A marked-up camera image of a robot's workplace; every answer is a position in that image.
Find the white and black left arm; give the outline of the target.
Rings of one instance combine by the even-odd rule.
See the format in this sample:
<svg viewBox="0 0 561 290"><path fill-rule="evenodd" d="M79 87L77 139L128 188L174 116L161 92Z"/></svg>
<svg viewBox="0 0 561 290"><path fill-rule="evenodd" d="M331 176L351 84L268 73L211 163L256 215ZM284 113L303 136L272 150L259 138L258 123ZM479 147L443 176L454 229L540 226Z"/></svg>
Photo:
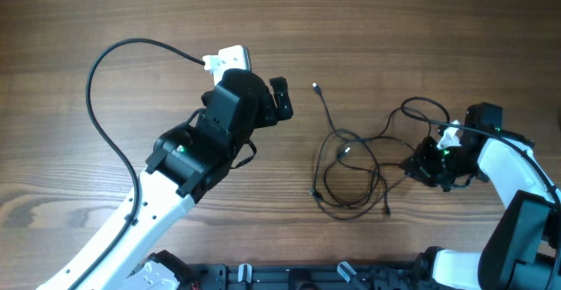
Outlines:
<svg viewBox="0 0 561 290"><path fill-rule="evenodd" d="M240 164L258 128L293 116L285 78L230 69L202 95L197 115L162 134L132 190L44 289L118 289L175 222Z"/></svg>

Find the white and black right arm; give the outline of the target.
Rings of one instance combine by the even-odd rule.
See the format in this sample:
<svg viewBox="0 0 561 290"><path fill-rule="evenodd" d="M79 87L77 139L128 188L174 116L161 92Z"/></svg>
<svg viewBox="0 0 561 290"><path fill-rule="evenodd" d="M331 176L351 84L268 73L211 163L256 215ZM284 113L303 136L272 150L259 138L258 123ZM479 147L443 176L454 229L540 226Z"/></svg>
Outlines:
<svg viewBox="0 0 561 290"><path fill-rule="evenodd" d="M534 158L532 141L502 127L503 109L470 106L464 122L436 121L439 139L426 137L400 167L408 177L445 192L457 182L490 182L505 208L480 252L430 247L419 255L416 282L446 289L558 289L560 191Z"/></svg>

